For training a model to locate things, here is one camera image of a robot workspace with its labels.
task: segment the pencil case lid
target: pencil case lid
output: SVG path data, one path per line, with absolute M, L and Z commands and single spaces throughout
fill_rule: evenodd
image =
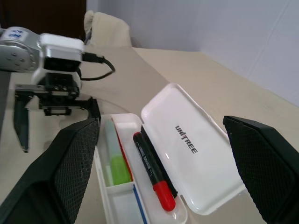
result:
M 178 84 L 142 110 L 144 129 L 189 208 L 208 215 L 245 189 L 226 133 Z

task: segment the dark doorway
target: dark doorway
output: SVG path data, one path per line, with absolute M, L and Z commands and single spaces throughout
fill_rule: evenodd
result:
M 83 40 L 85 12 L 86 0 L 0 0 L 2 28 L 19 26 L 37 34 Z

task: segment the chair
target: chair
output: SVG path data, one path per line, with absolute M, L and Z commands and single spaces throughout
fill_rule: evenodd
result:
M 88 11 L 84 17 L 85 44 L 131 47 L 130 27 L 121 19 Z

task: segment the red marker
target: red marker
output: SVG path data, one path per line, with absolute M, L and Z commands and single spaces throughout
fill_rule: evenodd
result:
M 147 143 L 143 139 L 140 132 L 136 132 L 134 134 L 133 140 L 142 158 L 142 162 L 149 175 L 150 182 L 153 185 L 153 189 L 159 198 L 162 208 L 166 211 L 172 211 L 176 207 L 176 202 L 171 194 L 167 182 L 163 178 L 158 164 L 155 162 L 151 152 L 149 151 Z

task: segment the black mesh surface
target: black mesh surface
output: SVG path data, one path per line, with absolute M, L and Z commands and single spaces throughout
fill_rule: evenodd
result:
M 10 72 L 0 71 L 0 134 L 2 130 L 2 123 L 4 120 L 4 113 L 6 109 L 7 92 L 10 81 Z
M 98 131 L 96 120 L 81 129 L 54 173 L 54 187 L 71 223 L 77 218 L 88 184 Z
M 296 177 L 257 130 L 231 120 L 226 129 L 239 175 L 263 219 L 271 222 L 293 192 Z

